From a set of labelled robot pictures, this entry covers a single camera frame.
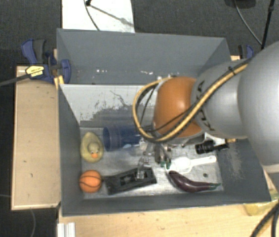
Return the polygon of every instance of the purple eggplant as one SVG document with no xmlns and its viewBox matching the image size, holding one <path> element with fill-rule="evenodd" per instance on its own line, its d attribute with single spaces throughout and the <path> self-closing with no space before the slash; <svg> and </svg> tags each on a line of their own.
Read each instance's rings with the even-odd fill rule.
<svg viewBox="0 0 279 237">
<path fill-rule="evenodd" d="M 190 193 L 215 190 L 217 186 L 220 185 L 207 182 L 195 182 L 173 170 L 169 172 L 169 176 L 178 188 Z"/>
</svg>

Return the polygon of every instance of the wooden table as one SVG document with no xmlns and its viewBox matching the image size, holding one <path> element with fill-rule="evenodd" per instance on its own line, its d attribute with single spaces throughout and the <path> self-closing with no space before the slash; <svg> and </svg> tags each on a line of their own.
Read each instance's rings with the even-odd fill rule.
<svg viewBox="0 0 279 237">
<path fill-rule="evenodd" d="M 17 75 L 23 74 L 18 67 Z M 16 84 L 15 98 L 12 210 L 56 207 L 61 187 L 55 86 L 27 79 Z M 79 217 L 62 217 L 60 211 L 58 221 L 74 222 L 77 237 L 244 237 L 265 213 L 249 216 L 244 205 Z M 270 230 L 261 236 L 269 237 Z"/>
</svg>

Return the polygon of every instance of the toy basketball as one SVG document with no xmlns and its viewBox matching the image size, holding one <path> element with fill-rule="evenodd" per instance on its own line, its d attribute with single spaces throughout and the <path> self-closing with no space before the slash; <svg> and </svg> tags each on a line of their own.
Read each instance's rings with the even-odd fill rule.
<svg viewBox="0 0 279 237">
<path fill-rule="evenodd" d="M 102 185 L 102 180 L 99 172 L 96 170 L 87 170 L 79 179 L 81 190 L 87 193 L 97 192 Z"/>
</svg>

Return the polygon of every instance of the rubber duck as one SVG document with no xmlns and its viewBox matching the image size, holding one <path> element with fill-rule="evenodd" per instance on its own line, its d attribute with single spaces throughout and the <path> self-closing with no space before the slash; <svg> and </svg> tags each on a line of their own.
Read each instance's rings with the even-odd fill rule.
<svg viewBox="0 0 279 237">
<path fill-rule="evenodd" d="M 81 142 L 80 153 L 87 162 L 97 162 L 103 156 L 103 143 L 93 132 L 87 132 Z"/>
</svg>

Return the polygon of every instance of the yellow cable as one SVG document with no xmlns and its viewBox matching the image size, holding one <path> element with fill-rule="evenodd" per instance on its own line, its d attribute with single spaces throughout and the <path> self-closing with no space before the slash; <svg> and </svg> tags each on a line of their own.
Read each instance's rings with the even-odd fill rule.
<svg viewBox="0 0 279 237">
<path fill-rule="evenodd" d="M 151 136 L 150 134 L 146 133 L 144 131 L 144 129 L 141 127 L 140 125 L 140 122 L 138 120 L 138 117 L 137 117 L 137 113 L 136 113 L 136 103 L 137 103 L 137 100 L 138 100 L 138 97 L 142 94 L 142 92 L 144 92 L 146 89 L 148 89 L 149 87 L 151 86 L 154 86 L 154 85 L 157 85 L 159 83 L 161 83 L 162 81 L 166 81 L 166 80 L 169 80 L 171 79 L 171 77 L 169 78 L 163 78 L 163 79 L 159 79 L 157 81 L 154 81 L 154 82 L 151 82 L 149 83 L 148 85 L 145 85 L 144 87 L 142 87 L 136 94 L 135 98 L 134 98 L 134 101 L 133 101 L 133 106 L 132 106 L 132 113 L 133 113 L 133 118 L 134 118 L 134 122 L 135 122 L 135 125 L 137 126 L 138 130 L 140 131 L 140 133 L 144 136 L 146 136 L 147 138 L 151 138 L 153 139 L 154 137 Z"/>
<path fill-rule="evenodd" d="M 243 71 L 245 68 L 247 67 L 247 64 L 244 64 L 242 66 L 240 66 L 239 68 L 231 71 L 229 74 L 227 74 L 226 76 L 224 76 L 223 78 L 221 78 L 220 80 L 218 80 L 211 88 L 208 89 L 208 91 L 206 92 L 206 94 L 204 94 L 204 96 L 202 98 L 200 98 L 199 102 L 195 105 L 195 107 L 191 110 L 191 112 L 189 113 L 189 115 L 169 134 L 156 139 L 156 142 L 164 142 L 167 139 L 171 138 L 172 136 L 176 135 L 180 130 L 183 129 L 184 126 L 186 126 L 188 124 L 188 122 L 194 117 L 194 115 L 198 112 L 198 110 L 202 107 L 202 105 L 210 98 L 210 96 L 213 94 L 213 92 L 220 87 L 221 85 L 223 85 L 225 82 L 227 82 L 229 79 L 231 79 L 232 77 L 234 77 L 235 75 L 237 75 L 238 73 L 240 73 L 241 71 Z M 147 134 L 140 126 L 140 123 L 138 121 L 138 117 L 137 117 L 137 113 L 136 113 L 136 102 L 138 97 L 141 95 L 141 93 L 143 91 L 145 91 L 147 88 L 156 85 L 158 83 L 160 83 L 161 81 L 164 80 L 169 80 L 170 78 L 164 78 L 161 80 L 157 80 L 155 82 L 152 82 L 146 86 L 144 86 L 143 88 L 140 89 L 140 91 L 136 94 L 135 98 L 134 98 L 134 102 L 133 102 L 133 107 L 132 107 L 132 112 L 133 112 L 133 117 L 134 117 L 134 121 L 135 124 L 138 128 L 138 130 L 140 131 L 140 133 L 144 136 L 146 136 L 147 138 L 151 138 L 154 139 L 154 136 L 151 136 L 149 134 Z"/>
</svg>

